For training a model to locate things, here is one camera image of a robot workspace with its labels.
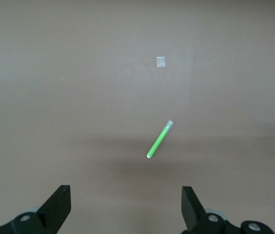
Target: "gray surface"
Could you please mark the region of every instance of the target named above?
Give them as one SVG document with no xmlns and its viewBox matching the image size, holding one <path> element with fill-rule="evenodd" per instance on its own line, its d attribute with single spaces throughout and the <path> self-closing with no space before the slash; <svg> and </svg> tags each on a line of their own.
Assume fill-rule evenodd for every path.
<svg viewBox="0 0 275 234">
<path fill-rule="evenodd" d="M 60 234 L 177 234 L 191 185 L 234 225 L 275 231 L 275 1 L 262 2 L 0 0 L 0 225 L 70 184 Z"/>
</svg>

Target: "small white label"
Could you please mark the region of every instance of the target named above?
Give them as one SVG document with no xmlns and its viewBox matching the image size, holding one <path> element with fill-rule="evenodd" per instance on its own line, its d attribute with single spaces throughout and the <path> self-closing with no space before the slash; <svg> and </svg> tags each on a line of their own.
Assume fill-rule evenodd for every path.
<svg viewBox="0 0 275 234">
<path fill-rule="evenodd" d="M 165 57 L 157 57 L 157 67 L 165 67 Z"/>
</svg>

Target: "screw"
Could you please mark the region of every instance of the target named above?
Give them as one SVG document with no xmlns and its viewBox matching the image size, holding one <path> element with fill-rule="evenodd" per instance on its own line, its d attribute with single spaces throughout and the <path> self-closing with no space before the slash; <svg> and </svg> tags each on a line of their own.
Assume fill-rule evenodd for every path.
<svg viewBox="0 0 275 234">
<path fill-rule="evenodd" d="M 24 221 L 27 221 L 28 219 L 30 219 L 30 216 L 29 215 L 25 215 L 25 216 L 23 216 L 23 217 L 20 218 L 20 221 L 24 222 Z"/>
<path fill-rule="evenodd" d="M 215 215 L 211 214 L 211 215 L 209 215 L 209 220 L 212 222 L 218 222 L 219 218 L 217 218 Z"/>
<path fill-rule="evenodd" d="M 260 227 L 256 223 L 249 223 L 249 228 L 253 231 L 260 231 Z"/>
</svg>

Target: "white paper square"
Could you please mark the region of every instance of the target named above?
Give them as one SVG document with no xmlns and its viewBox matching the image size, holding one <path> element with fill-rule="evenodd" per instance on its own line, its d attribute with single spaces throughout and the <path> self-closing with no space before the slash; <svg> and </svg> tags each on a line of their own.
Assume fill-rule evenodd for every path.
<svg viewBox="0 0 275 234">
<path fill-rule="evenodd" d="M 157 57 L 157 67 L 165 67 L 165 57 Z"/>
</svg>

